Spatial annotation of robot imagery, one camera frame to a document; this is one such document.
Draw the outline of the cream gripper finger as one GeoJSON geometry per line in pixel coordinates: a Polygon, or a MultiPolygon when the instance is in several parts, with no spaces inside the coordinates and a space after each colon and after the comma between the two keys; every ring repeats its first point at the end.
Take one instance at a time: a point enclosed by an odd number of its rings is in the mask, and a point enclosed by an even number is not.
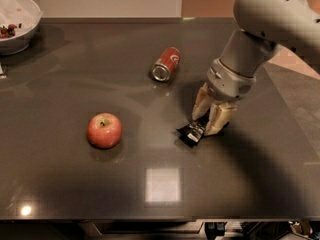
{"type": "Polygon", "coordinates": [[[212,104],[209,111],[209,121],[206,124],[205,136],[216,135],[230,121],[237,111],[235,103],[224,102],[212,104]]]}
{"type": "Polygon", "coordinates": [[[213,103],[214,98],[209,95],[208,85],[204,83],[197,93],[192,111],[192,119],[197,120],[206,114],[213,103]]]}

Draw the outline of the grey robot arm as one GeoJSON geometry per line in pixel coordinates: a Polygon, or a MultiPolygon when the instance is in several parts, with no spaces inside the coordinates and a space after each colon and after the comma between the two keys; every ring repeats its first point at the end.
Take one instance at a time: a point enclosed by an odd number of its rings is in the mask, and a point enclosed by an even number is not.
{"type": "Polygon", "coordinates": [[[206,136],[219,133],[256,82],[256,74],[283,46],[320,69],[320,21],[307,0],[235,0],[238,28],[208,69],[192,119],[208,117],[206,136]]]}

